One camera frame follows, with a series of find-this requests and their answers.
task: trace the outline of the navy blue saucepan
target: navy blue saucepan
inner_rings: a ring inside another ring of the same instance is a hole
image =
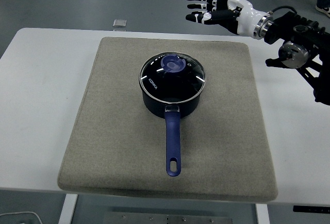
[[[165,118],[166,171],[181,172],[180,118],[192,113],[205,85],[202,65],[189,55],[166,52],[153,56],[139,75],[143,101],[151,113]]]

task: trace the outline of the pot lid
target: pot lid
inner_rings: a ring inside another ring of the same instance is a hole
[[[139,82],[151,98],[168,104],[180,103],[201,93],[205,71],[189,55],[166,52],[153,56],[143,65]]]

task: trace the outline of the shoe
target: shoe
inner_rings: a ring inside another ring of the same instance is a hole
[[[329,7],[319,8],[318,6],[315,6],[315,9],[317,9],[319,12],[324,13],[330,18],[330,10]]]

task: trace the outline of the lid knob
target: lid knob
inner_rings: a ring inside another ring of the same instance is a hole
[[[177,54],[169,54],[161,59],[160,65],[168,73],[178,73],[186,67],[186,61]]]

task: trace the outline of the pot handle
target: pot handle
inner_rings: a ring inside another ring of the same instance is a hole
[[[181,172],[179,107],[166,106],[164,117],[166,122],[166,172],[168,175],[176,177]]]

